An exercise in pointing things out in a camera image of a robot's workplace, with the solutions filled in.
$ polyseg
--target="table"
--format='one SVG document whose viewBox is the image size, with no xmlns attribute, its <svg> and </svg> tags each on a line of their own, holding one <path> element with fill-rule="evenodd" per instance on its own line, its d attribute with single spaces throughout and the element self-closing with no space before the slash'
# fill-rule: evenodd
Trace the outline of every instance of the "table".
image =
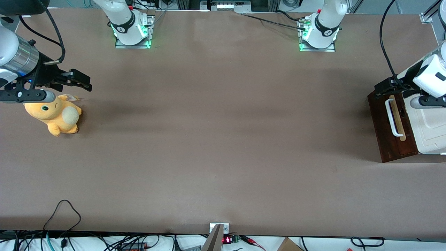
<svg viewBox="0 0 446 251">
<path fill-rule="evenodd" d="M 444 237 L 445 165 L 379 163 L 366 97 L 390 76 L 381 16 L 346 15 L 337 51 L 314 53 L 295 30 L 232 12 L 167 12 L 149 50 L 114 49 L 101 10 L 51 12 L 60 68 L 93 92 L 65 87 L 85 114 L 59 138 L 0 104 L 0 229 L 41 229 L 68 199 L 76 230 Z M 47 16 L 28 23 L 56 39 Z M 384 43 L 397 72 L 436 46 L 417 15 L 388 16 Z M 48 228 L 76 220 L 63 205 Z"/>
</svg>

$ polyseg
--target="green cable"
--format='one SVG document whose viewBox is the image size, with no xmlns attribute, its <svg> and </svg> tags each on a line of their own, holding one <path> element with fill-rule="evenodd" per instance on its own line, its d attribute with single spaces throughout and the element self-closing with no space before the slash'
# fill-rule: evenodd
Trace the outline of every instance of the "green cable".
<svg viewBox="0 0 446 251">
<path fill-rule="evenodd" d="M 48 235 L 48 232 L 46 232 L 46 242 L 48 242 L 48 246 L 50 247 L 51 251 L 55 251 L 53 245 L 51 245 L 50 236 Z"/>
<path fill-rule="evenodd" d="M 70 1 L 66 0 L 66 2 L 67 2 L 71 7 L 74 8 L 74 6 L 70 3 Z"/>
</svg>

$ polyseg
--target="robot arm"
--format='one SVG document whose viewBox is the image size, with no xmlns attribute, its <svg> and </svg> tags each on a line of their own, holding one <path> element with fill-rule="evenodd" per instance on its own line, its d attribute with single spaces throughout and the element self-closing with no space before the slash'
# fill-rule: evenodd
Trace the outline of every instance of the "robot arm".
<svg viewBox="0 0 446 251">
<path fill-rule="evenodd" d="M 375 85 L 376 98 L 400 92 L 404 98 L 420 94 L 410 101 L 413 108 L 446 108 L 445 56 L 446 43 L 442 43 L 397 76 L 401 85 L 393 77 Z"/>
<path fill-rule="evenodd" d="M 323 49 L 330 46 L 339 32 L 339 24 L 347 13 L 346 0 L 324 0 L 320 12 L 308 17 L 304 24 L 307 31 L 302 39 L 314 48 Z"/>
<path fill-rule="evenodd" d="M 38 87 L 62 91 L 62 85 L 79 86 L 91 91 L 90 77 L 71 69 L 60 70 L 53 60 L 39 52 L 35 41 L 26 41 L 0 25 L 0 101 L 3 102 L 52 102 L 54 93 L 36 90 Z"/>
<path fill-rule="evenodd" d="M 149 34 L 147 14 L 130 10 L 125 0 L 93 0 L 105 12 L 115 36 L 125 45 L 135 45 Z"/>
</svg>

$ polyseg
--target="drawer handle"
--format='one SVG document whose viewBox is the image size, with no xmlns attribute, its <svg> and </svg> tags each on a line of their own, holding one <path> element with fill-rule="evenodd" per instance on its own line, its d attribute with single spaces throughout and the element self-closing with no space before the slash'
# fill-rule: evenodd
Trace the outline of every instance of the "drawer handle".
<svg viewBox="0 0 446 251">
<path fill-rule="evenodd" d="M 392 102 L 392 101 L 393 101 L 393 99 L 388 99 L 385 102 L 387 116 L 389 117 L 390 128 L 392 129 L 392 133 L 395 137 L 403 137 L 404 135 L 399 134 L 398 131 L 396 130 L 395 121 L 393 120 L 392 108 L 390 107 L 390 102 Z"/>
</svg>

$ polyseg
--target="yellow plush toy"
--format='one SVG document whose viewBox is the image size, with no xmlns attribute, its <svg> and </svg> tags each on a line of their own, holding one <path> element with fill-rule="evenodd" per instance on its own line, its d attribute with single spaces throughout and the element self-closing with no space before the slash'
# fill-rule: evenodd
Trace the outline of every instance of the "yellow plush toy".
<svg viewBox="0 0 446 251">
<path fill-rule="evenodd" d="M 48 131 L 56 137 L 60 133 L 75 134 L 79 131 L 76 123 L 82 109 L 67 101 L 68 95 L 59 95 L 51 103 L 25 103 L 26 111 L 34 118 L 48 125 Z"/>
</svg>

